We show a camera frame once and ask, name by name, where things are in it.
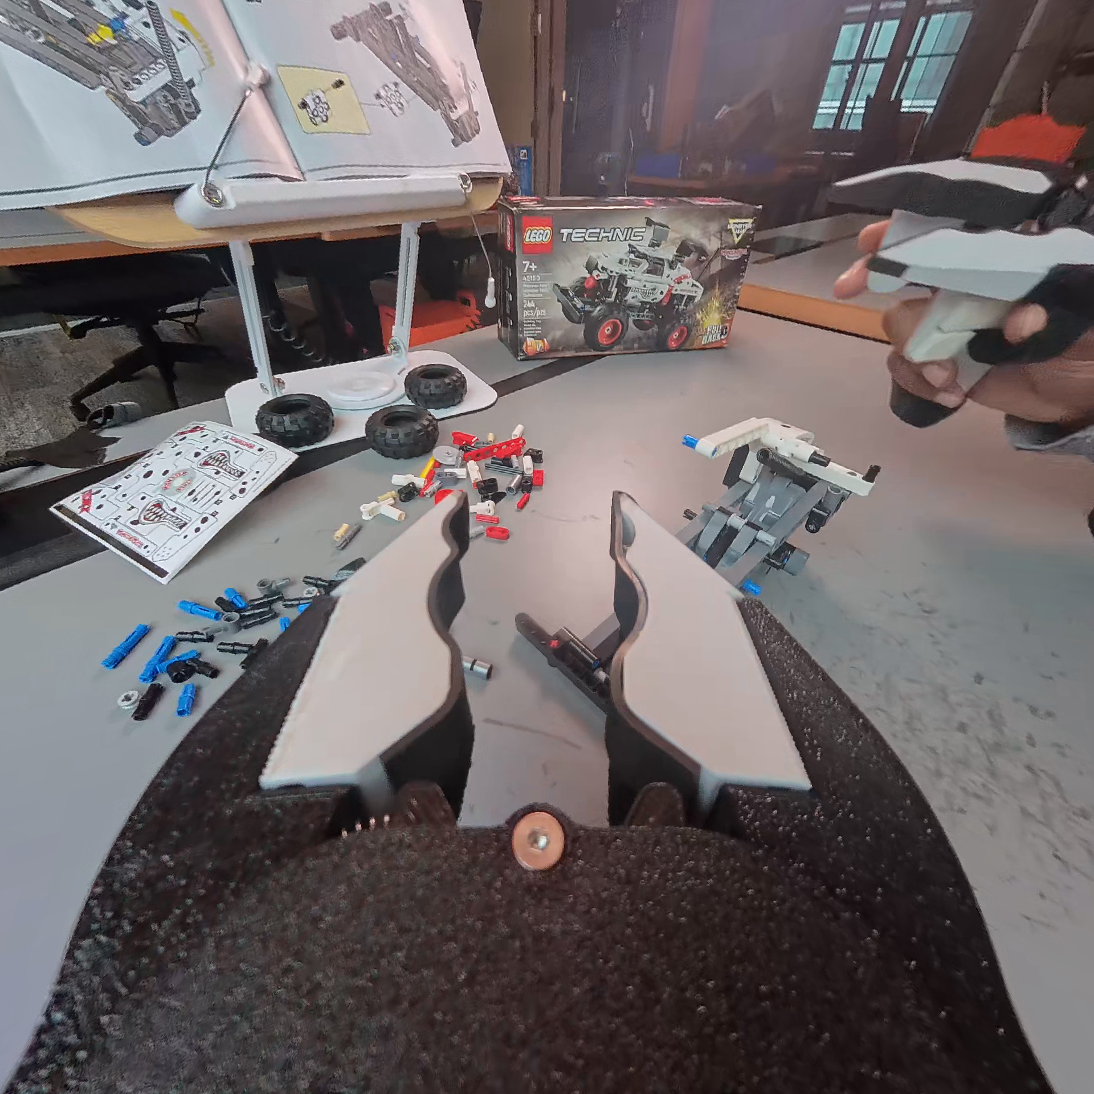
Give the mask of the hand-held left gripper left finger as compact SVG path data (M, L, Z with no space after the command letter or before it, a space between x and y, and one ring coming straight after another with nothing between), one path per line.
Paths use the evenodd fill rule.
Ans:
M474 719L453 625L470 517L454 491L336 588L259 775L264 793L347 789L380 818L403 786L433 784L459 815Z

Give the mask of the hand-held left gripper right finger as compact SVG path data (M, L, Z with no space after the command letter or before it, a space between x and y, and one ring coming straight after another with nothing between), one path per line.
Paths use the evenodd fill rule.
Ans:
M739 594L623 491L610 497L619 644L608 667L608 822L668 784L704 823L725 788L810 794L811 779Z

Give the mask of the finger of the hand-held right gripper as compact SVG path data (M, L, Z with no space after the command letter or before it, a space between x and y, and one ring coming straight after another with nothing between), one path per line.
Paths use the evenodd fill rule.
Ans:
M892 213L867 289L892 293L909 284L992 299L1032 292L1056 263L1049 256L1062 226L971 229L962 221L922 213Z
M1034 220L1062 185L1058 170L984 159L944 159L883 168L833 182L828 202L862 212L1018 226Z

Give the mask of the pile of blue black pins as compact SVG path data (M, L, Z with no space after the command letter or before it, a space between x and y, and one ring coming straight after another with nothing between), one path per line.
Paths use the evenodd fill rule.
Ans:
M298 588L289 577L261 578L252 595L229 586L208 604L179 600L178 611L194 624L166 633L157 642L131 687L141 691L139 704L130 712L118 710L132 720L145 720L169 698L175 716L192 716L200 686L221 674L214 654L231 659L240 671L250 668L273 637L285 633L312 603L334 592L364 564L363 556L355 556L329 577L303 575Z

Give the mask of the partly built toy truck chassis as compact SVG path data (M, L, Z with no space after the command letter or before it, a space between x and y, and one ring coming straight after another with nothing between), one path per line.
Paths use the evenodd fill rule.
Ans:
M790 543L799 527L816 534L847 497L866 497L880 473L832 461L807 430L773 418L750 418L683 447L708 460L729 457L724 491L699 512L685 512L677 534L685 547L738 592L757 596L768 570L797 574L808 552Z

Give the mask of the wood edged side desk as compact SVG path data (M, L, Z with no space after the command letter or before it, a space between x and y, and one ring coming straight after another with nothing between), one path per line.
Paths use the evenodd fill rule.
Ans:
M892 294L864 292L847 299L832 293L859 258L858 233L880 217L846 212L757 232L737 308L883 341L883 314L898 302L928 297L927 289L906 285Z

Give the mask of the person's right hand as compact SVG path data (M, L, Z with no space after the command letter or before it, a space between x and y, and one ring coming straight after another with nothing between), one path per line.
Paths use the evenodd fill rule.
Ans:
M867 288L868 258L888 232L888 220L866 225L856 236L859 258L833 284L836 298L862 294ZM1065 432L1091 424L1092 362L1091 327L1061 355L1037 363L996 364L980 381L963 391L957 379L958 366L949 359L909 361L905 345L927 310L927 298L899 301L881 318L890 342L886 370L896 387L939 406L961 407L972 402L1011 418L1060 427ZM1002 337L1018 346L1049 323L1049 312L1037 303L1014 303L1002 324Z

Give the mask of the window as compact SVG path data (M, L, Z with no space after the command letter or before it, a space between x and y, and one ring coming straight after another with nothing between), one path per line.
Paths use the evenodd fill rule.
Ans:
M884 66L896 53L903 1L851 2L829 56L823 90L815 105L815 133L858 133L876 94ZM946 88L954 62L972 22L974 2L911 2L918 15L899 53L892 97L903 114L929 120Z

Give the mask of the black rubber toy tyre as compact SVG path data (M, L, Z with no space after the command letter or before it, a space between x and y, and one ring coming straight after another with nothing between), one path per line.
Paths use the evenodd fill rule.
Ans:
M257 406L255 430L266 441L296 450L326 440L334 413L317 394L283 393Z
M403 388L411 404L432 411L461 404L468 381L455 364L425 363L405 374Z
M372 450L392 460L411 460L432 453L438 443L438 422L425 407L390 405L373 411L364 423Z

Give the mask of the printed sticker sheet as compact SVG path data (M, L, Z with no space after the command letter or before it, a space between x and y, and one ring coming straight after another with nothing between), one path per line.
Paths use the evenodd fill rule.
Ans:
M49 512L168 583L295 458L253 434L194 422Z

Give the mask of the pile of red white pieces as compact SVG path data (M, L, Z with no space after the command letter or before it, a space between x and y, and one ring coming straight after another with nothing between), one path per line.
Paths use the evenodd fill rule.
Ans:
M362 503L359 522L401 523L412 501L438 504L462 492L468 501L468 538L504 543L510 539L511 518L526 512L544 486L543 461L543 450L528 444L520 424L509 435L457 430L419 471L393 474L385 493Z

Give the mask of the toy truck set box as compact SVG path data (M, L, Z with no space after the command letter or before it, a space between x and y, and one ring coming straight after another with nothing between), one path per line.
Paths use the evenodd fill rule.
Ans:
M506 196L500 341L518 361L729 340L761 207L716 196Z

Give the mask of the orange crate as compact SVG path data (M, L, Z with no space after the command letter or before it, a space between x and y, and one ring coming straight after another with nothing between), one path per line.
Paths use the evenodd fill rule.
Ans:
M423 329L429 340L453 337L480 328L481 315L475 294L467 289L458 289L454 299L427 302Z

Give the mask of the black office chair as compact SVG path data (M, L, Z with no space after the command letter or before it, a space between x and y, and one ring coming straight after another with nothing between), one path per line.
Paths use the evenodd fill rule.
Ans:
M113 359L113 366L70 397L72 417L87 424L92 411L87 400L110 387L126 383L144 370L154 370L168 396L170 409L179 409L175 391L175 366L214 355L207 346L164 340L157 324L168 320L173 307L192 306L200 314L203 298L224 288L224 273L201 254L153 252L109 256L91 260L89 280L76 281L63 292L63 302L53 315L66 324L71 338L89 331L125 327L135 333L138 346Z

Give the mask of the white book stand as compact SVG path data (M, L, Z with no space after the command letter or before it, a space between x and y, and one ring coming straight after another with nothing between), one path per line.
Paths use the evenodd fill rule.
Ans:
M257 434L257 415L273 398L320 397L330 409L330 431L308 447L364 437L364 418L375 409L410 409L407 379L415 366L446 364L464 380L458 402L440 417L463 415L492 406L494 389L450 354L433 346L410 348L415 301L419 228L421 224L472 220L498 198L509 169L497 122L488 101L480 107L481 130L492 160L442 167L440 153L428 153L424 168L382 173L355 172L320 181L281 181L273 177L229 180L212 172L177 195L169 191L100 198L49 207L75 228L135 250L175 250L187 243L226 243L240 297L255 379L225 394L230 424ZM330 229L395 226L401 232L397 298L392 340L385 354L349 363L320 364L274 375L265 344L255 282L252 246L257 241L317 236Z

